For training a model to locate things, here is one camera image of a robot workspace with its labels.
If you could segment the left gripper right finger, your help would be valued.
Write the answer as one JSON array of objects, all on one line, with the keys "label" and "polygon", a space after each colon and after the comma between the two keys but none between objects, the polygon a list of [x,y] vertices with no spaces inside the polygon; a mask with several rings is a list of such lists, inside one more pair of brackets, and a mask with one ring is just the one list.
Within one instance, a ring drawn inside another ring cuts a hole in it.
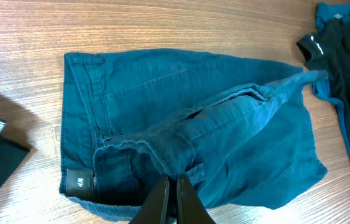
[{"label": "left gripper right finger", "polygon": [[215,224],[185,174],[177,180],[177,223]]}]

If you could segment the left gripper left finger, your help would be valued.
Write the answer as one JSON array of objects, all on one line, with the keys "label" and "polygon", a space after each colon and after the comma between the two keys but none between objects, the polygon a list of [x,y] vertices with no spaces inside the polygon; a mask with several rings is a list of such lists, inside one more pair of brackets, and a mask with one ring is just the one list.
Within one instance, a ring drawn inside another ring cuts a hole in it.
[{"label": "left gripper left finger", "polygon": [[162,175],[129,224],[169,224],[169,193],[168,176]]}]

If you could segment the dark blue denim shorts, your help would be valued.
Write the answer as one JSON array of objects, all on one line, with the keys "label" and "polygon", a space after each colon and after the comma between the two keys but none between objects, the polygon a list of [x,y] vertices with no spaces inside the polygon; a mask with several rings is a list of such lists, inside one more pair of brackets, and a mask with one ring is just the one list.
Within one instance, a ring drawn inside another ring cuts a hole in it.
[{"label": "dark blue denim shorts", "polygon": [[205,208],[280,208],[318,183],[303,88],[282,62],[177,49],[67,53],[60,193],[109,221],[136,216],[162,175]]}]

